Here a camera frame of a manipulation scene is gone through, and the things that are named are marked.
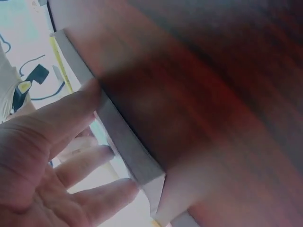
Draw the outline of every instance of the hand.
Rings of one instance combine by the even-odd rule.
[[[91,80],[79,92],[0,125],[0,226],[96,227],[135,198],[138,189],[130,179],[67,192],[113,157],[107,146],[55,169],[48,164],[94,120],[100,96]]]

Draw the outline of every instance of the cable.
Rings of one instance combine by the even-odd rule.
[[[4,44],[6,44],[6,45],[9,46],[9,49],[5,52],[5,53],[8,53],[8,52],[11,50],[11,44],[10,44],[9,42],[5,41],[4,38],[3,38],[3,36],[2,36],[1,34],[0,34],[0,39],[1,39],[1,41],[2,41]],[[40,59],[40,58],[43,58],[43,57],[45,57],[45,54],[43,54],[43,55],[41,55],[41,56],[39,56],[39,57],[37,57],[37,58],[31,59],[31,60],[29,60],[29,61],[27,61],[27,62],[25,62],[25,63],[20,67],[20,69],[19,69],[20,77],[23,77],[23,76],[24,76],[24,74],[22,73],[22,68],[23,68],[26,64],[28,64],[28,63],[30,63],[30,62],[32,62],[32,61],[36,61],[36,60],[38,60],[38,59]],[[58,88],[58,90],[57,90],[54,94],[52,94],[52,95],[50,95],[50,96],[46,96],[46,97],[43,97],[43,98],[32,98],[31,100],[32,100],[32,101],[41,101],[41,100],[44,100],[44,99],[47,99],[47,98],[51,98],[51,97],[57,95],[57,94],[63,89],[64,85],[65,85],[65,82],[63,82],[63,83],[60,85],[60,87]]]
[[[11,50],[11,45],[10,45],[10,43],[7,42],[7,41],[5,41],[4,38],[3,38],[3,36],[2,36],[1,34],[0,34],[0,39],[2,40],[2,42],[3,42],[4,44],[6,44],[6,45],[9,46],[9,49],[5,52],[5,53],[8,53],[8,52]]]
[[[47,99],[47,98],[51,98],[51,97],[53,97],[53,96],[59,94],[59,92],[62,90],[62,88],[64,87],[64,85],[65,85],[65,82],[63,82],[63,83],[61,84],[61,86],[59,87],[59,89],[58,89],[54,94],[52,94],[52,95],[50,95],[50,96],[46,96],[46,97],[43,97],[43,98],[32,98],[31,100],[32,100],[32,101],[41,101],[41,100],[44,100],[44,99]]]
[[[40,58],[43,58],[43,57],[45,57],[45,54],[43,54],[43,55],[41,55],[41,56],[39,56],[39,57],[37,57],[37,58],[34,58],[34,59],[32,59],[32,60],[29,60],[29,61],[27,61],[27,62],[25,62],[25,63],[20,67],[20,69],[19,69],[20,77],[23,77],[23,76],[24,76],[24,74],[22,73],[22,68],[23,68],[26,64],[30,63],[31,61],[36,61],[36,60],[38,60],[38,59],[40,59]]]

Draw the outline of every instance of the white fabric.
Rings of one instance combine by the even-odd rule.
[[[0,123],[5,121],[12,109],[16,86],[22,82],[16,67],[12,67],[0,43]],[[27,95],[24,103],[30,100]]]

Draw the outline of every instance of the white edge banding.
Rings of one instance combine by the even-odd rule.
[[[187,211],[173,219],[170,224],[172,227],[200,227]]]
[[[55,32],[53,36],[79,83],[84,84],[93,78],[65,33],[61,30]],[[97,114],[131,176],[145,192],[150,202],[151,216],[154,217],[162,195],[165,172],[151,157],[104,92],[102,105]]]

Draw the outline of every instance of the reddish-brown wood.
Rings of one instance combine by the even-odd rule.
[[[300,0],[49,0],[167,171],[158,217],[303,224]]]

